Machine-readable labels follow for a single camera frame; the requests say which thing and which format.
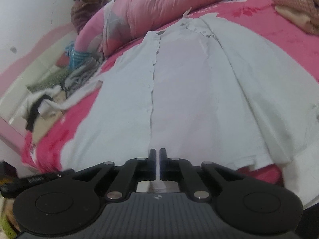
pink bedsheet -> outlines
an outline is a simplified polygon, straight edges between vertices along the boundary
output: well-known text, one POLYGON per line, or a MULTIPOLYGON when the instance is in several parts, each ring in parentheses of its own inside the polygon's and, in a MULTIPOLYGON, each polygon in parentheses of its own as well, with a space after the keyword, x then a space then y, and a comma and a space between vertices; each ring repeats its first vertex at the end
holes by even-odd
MULTIPOLYGON (((318 37, 303 33, 296 26, 279 16, 275 12, 271 0, 220 2, 193 12, 189 17, 198 18, 211 12, 217 12, 218 17, 226 18, 247 27, 281 47, 319 81, 319 68, 316 67, 319 60, 318 37)), ((103 72, 109 70, 114 65, 117 57, 122 55, 123 52, 140 42, 141 39, 136 40, 111 56, 103 66, 103 72)), ((39 169, 41 172, 61 170, 61 149, 67 141, 73 138, 78 125, 89 113, 97 95, 98 90, 70 109, 63 119, 55 124, 47 136, 38 144, 36 162, 30 156, 32 145, 31 136, 28 134, 25 146, 22 149, 22 161, 39 169)), ((280 169, 275 165, 267 166, 254 172, 249 172, 246 168, 242 168, 241 172, 270 183, 281 182, 280 169)))

black device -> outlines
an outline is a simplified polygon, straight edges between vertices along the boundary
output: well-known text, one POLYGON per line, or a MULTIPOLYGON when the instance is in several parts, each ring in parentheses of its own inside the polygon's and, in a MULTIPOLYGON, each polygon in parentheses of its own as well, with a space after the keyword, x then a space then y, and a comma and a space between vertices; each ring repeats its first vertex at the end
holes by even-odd
POLYGON ((20 193, 18 238, 299 238, 303 205, 292 192, 212 162, 168 158, 165 149, 159 156, 161 179, 180 192, 135 192, 155 179, 154 149, 123 166, 105 162, 20 193))

metal screw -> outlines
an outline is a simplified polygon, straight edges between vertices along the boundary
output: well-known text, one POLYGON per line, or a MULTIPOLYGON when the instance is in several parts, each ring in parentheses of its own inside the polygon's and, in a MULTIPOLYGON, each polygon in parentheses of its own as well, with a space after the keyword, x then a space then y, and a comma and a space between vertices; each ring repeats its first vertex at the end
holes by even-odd
POLYGON ((109 199, 119 199, 123 196, 119 191, 111 191, 106 195, 109 199))
POLYGON ((196 191, 194 193, 194 197, 198 199, 206 199, 209 197, 209 193, 207 191, 196 191))

child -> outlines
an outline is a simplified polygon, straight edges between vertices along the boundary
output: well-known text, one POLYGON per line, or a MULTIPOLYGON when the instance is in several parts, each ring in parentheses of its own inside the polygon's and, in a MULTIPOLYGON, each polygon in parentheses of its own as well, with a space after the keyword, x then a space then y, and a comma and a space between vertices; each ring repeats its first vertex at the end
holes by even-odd
POLYGON ((78 34, 92 16, 107 3, 108 0, 74 0, 71 21, 78 34))

